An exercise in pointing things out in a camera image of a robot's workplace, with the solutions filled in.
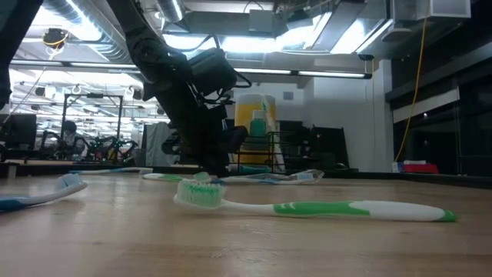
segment desk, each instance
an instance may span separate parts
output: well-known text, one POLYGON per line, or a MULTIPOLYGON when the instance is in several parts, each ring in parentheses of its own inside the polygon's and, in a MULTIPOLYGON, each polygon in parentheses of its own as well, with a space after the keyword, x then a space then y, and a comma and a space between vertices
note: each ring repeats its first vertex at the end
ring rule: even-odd
MULTIPOLYGON (((83 176, 66 200, 0 214, 2 276, 490 276, 492 191, 390 180, 234 185, 227 199, 388 200, 451 209, 457 223, 196 214, 176 184, 135 174, 83 176)), ((42 194, 55 177, 1 180, 42 194)))

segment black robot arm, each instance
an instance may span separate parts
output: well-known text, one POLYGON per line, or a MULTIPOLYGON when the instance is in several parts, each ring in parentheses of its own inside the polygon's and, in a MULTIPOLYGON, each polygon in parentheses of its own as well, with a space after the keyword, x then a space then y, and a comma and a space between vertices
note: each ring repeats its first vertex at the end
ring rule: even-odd
POLYGON ((152 30, 134 0, 108 0, 108 4, 124 30, 131 60, 146 79, 144 101, 158 100, 199 165, 212 174, 228 175, 227 150, 242 142, 224 147, 221 120, 225 107, 209 109, 204 97, 217 92, 220 98, 236 86, 238 76, 251 83, 229 65, 218 47, 188 61, 152 30))

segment yellow container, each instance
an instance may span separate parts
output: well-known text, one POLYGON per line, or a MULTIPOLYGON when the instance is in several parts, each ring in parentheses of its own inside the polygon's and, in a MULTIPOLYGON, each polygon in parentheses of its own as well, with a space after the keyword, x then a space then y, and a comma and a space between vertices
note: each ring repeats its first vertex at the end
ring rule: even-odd
MULTIPOLYGON (((239 95, 236 100, 236 111, 234 115, 234 125, 236 126, 244 126, 250 132, 250 123, 253 119, 253 111, 262 110, 261 103, 263 102, 263 97, 266 98, 267 103, 270 105, 270 116, 273 118, 274 122, 276 120, 276 112, 275 112, 275 98, 270 95, 260 95, 260 94, 250 94, 250 95, 239 95)), ((245 149, 241 149, 242 152, 262 152, 262 151, 248 151, 245 149)), ((265 155, 243 155, 241 154, 241 160, 239 161, 242 165, 247 164, 256 164, 261 163, 264 164, 265 161, 268 160, 268 151, 264 151, 265 155)))

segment white wall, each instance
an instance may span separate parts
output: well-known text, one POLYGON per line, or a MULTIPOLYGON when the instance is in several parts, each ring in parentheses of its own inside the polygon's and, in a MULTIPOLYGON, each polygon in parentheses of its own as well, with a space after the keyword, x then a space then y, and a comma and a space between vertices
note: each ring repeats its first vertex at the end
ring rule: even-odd
POLYGON ((362 172, 391 171, 393 129, 384 100, 389 66, 382 62, 374 74, 374 97, 373 80, 314 78, 306 86, 304 126, 343 128, 350 166, 362 172))
MULTIPOLYGON (((260 85, 253 84, 250 88, 235 88, 234 99, 237 99, 239 95, 257 93, 275 97, 277 120, 302 121, 304 90, 299 89, 296 84, 261 83, 260 85), (284 100, 284 92, 293 92, 294 99, 284 100)), ((227 109, 228 117, 234 118, 234 105, 227 106, 227 109)))

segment ceiling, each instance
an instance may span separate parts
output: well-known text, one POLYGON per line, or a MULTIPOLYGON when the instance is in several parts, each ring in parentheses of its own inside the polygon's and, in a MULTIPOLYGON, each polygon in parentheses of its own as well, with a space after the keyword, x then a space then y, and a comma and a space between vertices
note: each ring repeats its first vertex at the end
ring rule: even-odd
MULTIPOLYGON (((67 0, 51 0, 45 1, 51 3, 62 3, 65 4, 67 0)), ((32 27, 29 29, 28 34, 25 36, 25 40, 19 48, 16 59, 35 59, 35 60, 48 60, 53 53, 53 49, 47 48, 42 43, 42 36, 46 33, 48 28, 64 28, 69 29, 71 32, 70 37, 63 47, 63 51, 57 53, 54 56, 55 61, 67 61, 67 62, 118 62, 128 61, 114 60, 105 55, 100 51, 101 47, 104 48, 105 45, 110 45, 112 43, 111 39, 118 40, 115 43, 115 47, 118 45, 121 47, 125 42, 122 41, 121 36, 121 26, 116 20, 115 15, 109 8, 106 0, 89 0, 91 3, 82 0, 70 0, 73 3, 85 3, 87 9, 81 7, 81 11, 90 11, 91 14, 87 15, 87 20, 81 20, 80 25, 76 25, 70 22, 69 19, 64 17, 62 14, 54 13, 48 6, 42 7, 38 16, 33 22, 32 27), (84 24, 87 22, 97 22, 104 23, 104 28, 94 27, 94 24, 84 24), (111 35, 111 39, 103 41, 101 44, 97 43, 85 43, 88 40, 97 40, 102 36, 105 37, 105 29, 111 28, 112 34, 118 33, 118 35, 111 35)), ((275 5, 274 1, 259 1, 258 4, 261 5, 261 9, 271 11, 274 7, 278 7, 278 16, 282 18, 282 24, 285 24, 286 18, 288 18, 292 12, 291 7, 296 7, 296 9, 305 8, 308 15, 313 18, 313 25, 302 29, 302 32, 294 32, 293 30, 287 31, 285 29, 283 33, 278 33, 278 30, 273 30, 272 34, 275 38, 263 38, 269 39, 270 42, 281 42, 282 46, 277 48, 275 46, 274 51, 248 51, 250 48, 254 48, 256 42, 248 41, 235 47, 242 47, 245 50, 236 51, 234 49, 229 50, 227 47, 227 40, 232 42, 232 39, 236 39, 234 32, 243 32, 244 30, 235 30, 230 28, 228 30, 224 29, 224 32, 231 32, 232 35, 221 35, 219 36, 222 46, 226 49, 226 58, 235 68, 269 68, 269 69, 290 69, 290 70, 308 70, 308 71, 320 71, 320 72, 366 72, 368 69, 368 64, 361 61, 357 55, 355 55, 356 49, 360 48, 364 42, 368 41, 369 38, 375 38, 374 42, 369 44, 365 50, 362 51, 364 54, 375 55, 376 58, 400 58, 405 55, 409 55, 411 52, 419 46, 418 39, 420 38, 420 33, 422 29, 421 21, 406 21, 405 25, 412 30, 411 35, 399 42, 382 42, 381 36, 383 36, 387 30, 382 29, 385 23, 388 23, 388 3, 392 3, 389 0, 367 0, 366 5, 355 5, 347 4, 346 1, 341 1, 340 4, 335 5, 334 3, 338 1, 299 1, 290 0, 282 1, 280 5, 275 5), (342 5, 349 5, 343 10, 342 5), (329 39, 337 40, 332 42, 327 42, 329 39), (313 45, 308 46, 308 42, 313 41, 313 45), (330 48, 324 48, 326 45, 331 43, 330 48)), ((186 13, 182 22, 188 23, 190 29, 199 29, 197 27, 197 18, 207 18, 208 24, 215 28, 222 28, 221 25, 227 25, 232 21, 245 20, 246 23, 249 20, 249 12, 260 9, 255 3, 248 4, 246 0, 184 0, 184 5, 187 7, 188 12, 186 13)), ((176 30, 186 31, 187 24, 165 24, 165 29, 161 30, 161 19, 156 16, 158 11, 155 0, 142 0, 142 8, 145 11, 145 17, 153 27, 155 31, 159 33, 168 33, 166 42, 174 47, 173 43, 183 43, 185 41, 184 37, 189 37, 190 40, 197 44, 197 39, 204 37, 205 34, 201 33, 180 33, 180 36, 173 35, 176 30)), ((440 20, 431 22, 428 26, 429 29, 429 43, 439 39, 442 35, 451 32, 459 25, 460 20, 440 20)), ((40 76, 41 71, 39 70, 29 70, 16 67, 15 71, 12 72, 14 78, 14 103, 19 103, 31 90, 31 86, 34 84, 36 79, 40 76)), ((253 74, 246 75, 252 82, 262 83, 262 82, 273 82, 273 83, 295 83, 298 87, 303 88, 304 85, 310 79, 309 77, 301 76, 283 76, 283 75, 261 75, 253 74)), ((125 73, 95 73, 95 72, 71 72, 69 68, 60 68, 52 70, 51 68, 42 74, 39 79, 38 86, 49 87, 52 91, 54 87, 57 88, 57 93, 55 93, 55 98, 49 97, 38 97, 35 95, 30 95, 28 100, 25 100, 30 105, 20 106, 20 112, 33 112, 31 110, 31 105, 40 105, 41 109, 38 114, 43 114, 44 117, 49 118, 49 115, 59 115, 61 113, 59 105, 62 101, 63 93, 72 92, 74 88, 80 88, 80 93, 86 92, 96 92, 103 93, 105 95, 122 95, 125 100, 123 109, 123 116, 127 117, 126 122, 129 120, 138 121, 139 117, 148 118, 160 118, 162 120, 164 117, 162 115, 156 114, 157 102, 152 99, 149 102, 142 102, 134 100, 131 95, 132 88, 141 88, 141 79, 137 75, 125 74, 125 73)), ((69 116, 78 115, 100 115, 101 118, 95 119, 96 121, 103 121, 104 118, 115 117, 118 114, 117 103, 114 103, 109 98, 103 99, 84 99, 80 98, 78 102, 68 110, 69 116), (100 105, 97 113, 87 112, 84 110, 84 105, 79 102, 83 101, 85 105, 100 105)))

